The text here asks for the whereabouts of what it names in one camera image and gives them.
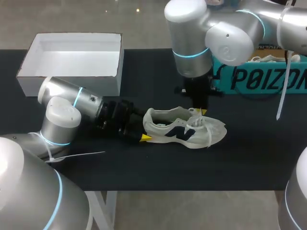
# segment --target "sneaker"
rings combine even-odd
[[[224,138],[225,124],[202,116],[196,109],[177,107],[171,110],[150,108],[143,118],[144,129],[152,139],[148,142],[178,142],[189,149],[209,147]]]

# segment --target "white box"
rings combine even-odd
[[[37,34],[17,74],[26,96],[46,77],[59,77],[101,96],[119,96],[124,59],[121,34]]]

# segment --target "floor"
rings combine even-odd
[[[0,49],[27,49],[43,32],[117,32],[124,48],[170,47],[167,2],[0,0]],[[277,230],[277,208],[273,191],[119,192],[115,230]]]

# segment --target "n logo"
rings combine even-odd
[[[184,133],[185,128],[181,126],[177,126],[173,128],[171,131],[165,134],[167,137],[176,136],[178,139],[187,141],[191,136],[194,135],[195,130],[189,129],[186,133]]]

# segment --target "black table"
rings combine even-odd
[[[26,98],[15,76],[24,50],[0,51],[0,135],[41,128],[45,109]],[[137,107],[190,107],[173,93],[181,85],[170,49],[125,50],[121,96]],[[240,95],[210,99],[208,116],[226,123],[228,133],[208,149],[180,144],[131,145],[115,139],[73,143],[74,154],[57,168],[85,191],[100,190],[283,190],[307,145],[307,96],[287,95],[260,102]]]

